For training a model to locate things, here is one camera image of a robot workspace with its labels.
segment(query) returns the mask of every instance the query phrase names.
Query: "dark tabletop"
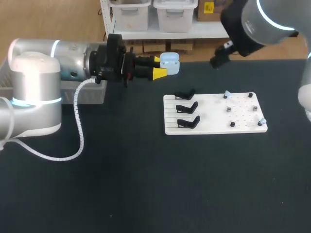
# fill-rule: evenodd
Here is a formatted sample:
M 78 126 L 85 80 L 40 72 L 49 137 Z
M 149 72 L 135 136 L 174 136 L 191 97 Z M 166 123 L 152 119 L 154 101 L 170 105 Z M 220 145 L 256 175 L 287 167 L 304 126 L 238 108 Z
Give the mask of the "dark tabletop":
M 182 64 L 177 76 L 80 106 L 86 146 L 51 162 L 7 144 L 0 154 L 2 233 L 309 233 L 311 123 L 298 103 L 303 61 Z M 163 96 L 255 92 L 267 133 L 169 136 Z M 60 131 L 24 140 L 65 157 L 79 145 L 72 105 Z

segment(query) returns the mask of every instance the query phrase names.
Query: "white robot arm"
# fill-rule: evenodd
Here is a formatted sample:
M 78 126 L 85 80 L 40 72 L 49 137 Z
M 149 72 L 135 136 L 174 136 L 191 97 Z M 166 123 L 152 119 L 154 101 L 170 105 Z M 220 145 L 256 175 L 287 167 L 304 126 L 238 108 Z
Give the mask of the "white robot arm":
M 235 0 L 221 15 L 231 41 L 216 50 L 212 66 L 218 68 L 228 62 L 228 55 L 233 52 L 248 56 L 265 45 L 283 41 L 295 31 L 300 32 L 306 38 L 309 55 L 298 98 L 311 120 L 310 9 L 310 0 Z
M 17 39 L 9 48 L 8 63 L 13 77 L 13 99 L 0 101 L 0 150 L 6 142 L 16 142 L 30 152 L 54 161 L 67 161 L 83 150 L 84 139 L 78 114 L 78 94 L 88 83 L 102 80 L 128 82 L 136 78 L 150 81 L 159 62 L 126 52 L 121 35 L 110 34 L 107 43 L 76 43 L 59 40 Z M 67 158 L 53 158 L 31 149 L 16 138 L 42 136 L 61 127 L 60 81 L 79 81 L 74 94 L 74 113 L 80 148 Z

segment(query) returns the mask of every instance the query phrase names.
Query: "white board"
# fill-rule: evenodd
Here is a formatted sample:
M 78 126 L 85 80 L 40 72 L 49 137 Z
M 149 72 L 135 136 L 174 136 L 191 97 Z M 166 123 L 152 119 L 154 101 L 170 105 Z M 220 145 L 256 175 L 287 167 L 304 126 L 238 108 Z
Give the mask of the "white board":
M 165 95 L 164 120 L 165 133 L 167 135 L 188 134 L 228 134 L 228 133 L 264 133 L 267 132 L 267 124 L 262 126 L 258 122 L 264 118 L 257 96 L 252 93 L 232 93 L 227 99 L 224 94 L 194 95 L 191 100 L 176 99 L 175 95 Z M 176 105 L 192 107 L 194 102 L 198 107 L 193 114 L 178 113 Z M 200 122 L 195 129 L 178 127 L 177 120 L 182 119 L 193 122 L 200 116 Z

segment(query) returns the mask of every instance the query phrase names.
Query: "shelf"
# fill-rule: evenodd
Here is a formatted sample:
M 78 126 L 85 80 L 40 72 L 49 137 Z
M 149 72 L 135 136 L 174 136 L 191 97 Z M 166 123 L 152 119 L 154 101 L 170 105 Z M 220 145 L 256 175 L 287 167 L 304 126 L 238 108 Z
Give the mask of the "shelf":
M 113 26 L 113 33 L 121 34 L 124 40 L 139 39 L 201 39 L 227 38 L 228 34 L 221 22 L 198 22 L 193 18 L 191 30 L 188 33 L 162 33 L 159 31 L 159 22 L 156 11 L 149 12 L 149 28 L 141 32 L 119 31 Z

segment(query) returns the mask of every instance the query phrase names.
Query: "cable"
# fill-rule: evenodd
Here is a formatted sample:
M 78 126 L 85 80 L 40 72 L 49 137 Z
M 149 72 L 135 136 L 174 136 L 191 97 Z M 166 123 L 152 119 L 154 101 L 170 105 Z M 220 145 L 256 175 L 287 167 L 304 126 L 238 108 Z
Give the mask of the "cable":
M 74 155 L 69 156 L 69 157 L 65 157 L 65 158 L 50 157 L 50 156 L 41 154 L 38 151 L 30 148 L 28 145 L 26 145 L 25 143 L 23 143 L 19 139 L 9 139 L 12 135 L 13 128 L 14 128 L 14 111 L 13 111 L 13 106 L 12 106 L 11 102 L 7 98 L 4 98 L 4 97 L 0 97 L 0 98 L 3 99 L 8 104 L 8 106 L 10 108 L 11 122 L 10 122 L 10 127 L 9 127 L 9 131 L 8 131 L 7 136 L 5 137 L 5 139 L 3 141 L 0 141 L 0 149 L 1 149 L 1 146 L 3 147 L 6 142 L 15 142 L 15 143 L 21 145 L 22 147 L 24 147 L 26 150 L 28 150 L 32 154 L 37 155 L 43 159 L 62 162 L 62 161 L 69 161 L 69 160 L 77 158 L 82 153 L 83 148 L 84 148 L 84 137 L 83 137 L 83 131 L 82 131 L 82 126 L 81 126 L 80 117 L 79 117 L 79 111 L 78 111 L 78 96 L 79 96 L 79 92 L 82 89 L 82 87 L 88 83 L 95 83 L 95 79 L 87 79 L 87 80 L 83 81 L 77 87 L 77 89 L 74 93 L 74 96 L 73 96 L 74 116 L 75 116 L 75 119 L 77 122 L 77 127 L 78 127 L 78 131 L 79 131 L 79 136 L 80 136 L 80 147 Z

